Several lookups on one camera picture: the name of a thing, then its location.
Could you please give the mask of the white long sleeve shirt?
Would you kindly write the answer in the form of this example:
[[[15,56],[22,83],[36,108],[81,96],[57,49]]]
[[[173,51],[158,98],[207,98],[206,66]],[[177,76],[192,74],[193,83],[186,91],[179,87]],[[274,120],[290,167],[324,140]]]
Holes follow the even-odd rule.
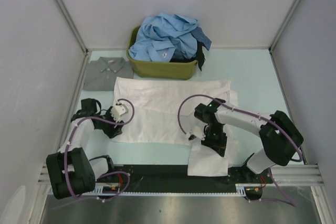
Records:
[[[204,123],[194,117],[194,109],[200,103],[208,104],[211,98],[220,98],[233,105],[238,104],[238,94],[230,88],[229,80],[219,81],[162,81],[117,78],[114,99],[127,99],[127,108],[134,116],[123,126],[122,134],[114,141],[121,143],[160,143],[191,147],[188,159],[189,176],[227,176],[228,169],[237,156],[238,143],[229,126],[225,155],[220,156],[203,141],[189,141],[186,134]]]

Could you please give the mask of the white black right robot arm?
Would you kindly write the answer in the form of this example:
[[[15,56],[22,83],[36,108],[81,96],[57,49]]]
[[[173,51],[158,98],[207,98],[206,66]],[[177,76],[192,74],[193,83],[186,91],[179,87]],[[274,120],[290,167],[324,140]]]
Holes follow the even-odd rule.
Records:
[[[295,154],[301,153],[299,147],[303,136],[282,111],[260,115],[215,99],[207,105],[200,103],[194,110],[194,116],[205,123],[200,129],[201,144],[219,156],[228,153],[225,125],[240,128],[261,139],[262,149],[251,154],[232,174],[249,183],[254,183],[262,172],[274,165],[287,166]]]

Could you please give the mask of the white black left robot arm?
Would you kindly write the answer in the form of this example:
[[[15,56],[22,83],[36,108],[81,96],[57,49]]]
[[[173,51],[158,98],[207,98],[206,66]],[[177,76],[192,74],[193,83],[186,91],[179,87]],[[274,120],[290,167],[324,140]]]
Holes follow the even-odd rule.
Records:
[[[70,132],[56,153],[46,158],[48,175],[56,199],[78,198],[95,189],[96,181],[122,182],[109,155],[91,156],[86,148],[95,130],[112,139],[122,133],[126,105],[117,102],[108,109],[93,98],[81,100],[80,109],[71,118]]]

